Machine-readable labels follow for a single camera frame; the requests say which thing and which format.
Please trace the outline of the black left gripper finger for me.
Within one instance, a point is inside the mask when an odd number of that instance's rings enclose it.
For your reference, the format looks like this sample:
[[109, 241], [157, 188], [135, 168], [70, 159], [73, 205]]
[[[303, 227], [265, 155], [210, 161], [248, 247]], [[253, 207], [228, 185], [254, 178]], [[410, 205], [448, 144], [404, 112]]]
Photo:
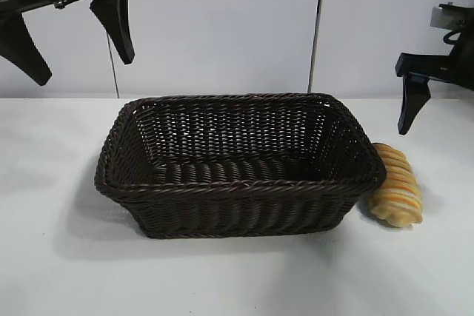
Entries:
[[31, 39], [21, 13], [1, 17], [1, 56], [39, 86], [44, 86], [52, 76], [50, 68]]
[[90, 9], [112, 40], [124, 64], [131, 64], [135, 51], [130, 34], [128, 0], [93, 0]]

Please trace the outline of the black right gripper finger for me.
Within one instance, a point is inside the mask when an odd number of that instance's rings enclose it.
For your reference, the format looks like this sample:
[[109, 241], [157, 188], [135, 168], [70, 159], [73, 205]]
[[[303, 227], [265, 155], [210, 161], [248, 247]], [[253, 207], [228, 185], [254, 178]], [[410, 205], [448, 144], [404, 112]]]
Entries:
[[431, 99], [428, 77], [408, 73], [403, 76], [403, 96], [398, 133], [406, 135], [423, 106]]

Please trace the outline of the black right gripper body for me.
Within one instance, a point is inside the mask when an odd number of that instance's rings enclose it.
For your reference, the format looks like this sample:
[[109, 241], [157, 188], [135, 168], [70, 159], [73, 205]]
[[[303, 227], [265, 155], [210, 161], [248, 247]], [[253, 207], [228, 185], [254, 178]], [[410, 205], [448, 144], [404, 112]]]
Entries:
[[451, 30], [443, 42], [453, 47], [449, 55], [401, 53], [395, 74], [412, 73], [473, 90], [473, 29]]

